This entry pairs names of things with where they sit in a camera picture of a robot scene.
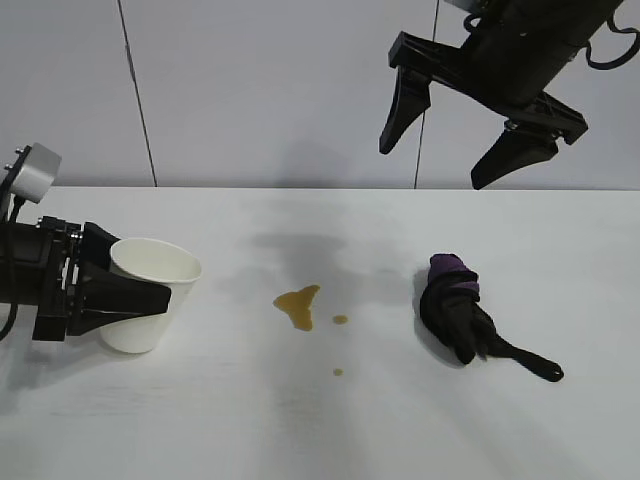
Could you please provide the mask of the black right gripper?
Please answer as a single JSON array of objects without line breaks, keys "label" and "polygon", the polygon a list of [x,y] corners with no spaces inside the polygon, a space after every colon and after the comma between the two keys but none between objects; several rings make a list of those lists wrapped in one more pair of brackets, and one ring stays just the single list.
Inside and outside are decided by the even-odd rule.
[{"label": "black right gripper", "polygon": [[[438,82],[518,124],[532,124],[575,143],[588,129],[584,117],[548,95],[547,85],[615,13],[617,1],[490,1],[465,20],[469,33],[452,47],[400,32],[388,53],[396,69],[391,108],[379,137],[389,154],[431,106]],[[471,170],[481,190],[558,153],[549,135],[504,130]]]}]

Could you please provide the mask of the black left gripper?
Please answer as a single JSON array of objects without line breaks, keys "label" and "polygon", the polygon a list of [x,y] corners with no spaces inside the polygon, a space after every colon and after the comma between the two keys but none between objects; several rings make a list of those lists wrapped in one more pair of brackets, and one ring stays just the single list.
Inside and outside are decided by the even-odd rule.
[{"label": "black left gripper", "polygon": [[[73,301],[82,227],[45,216],[36,225],[1,225],[1,302],[37,308],[35,341],[62,341]],[[93,222],[83,229],[81,334],[125,320],[164,314],[171,289],[109,272],[111,247],[120,240]]]}]

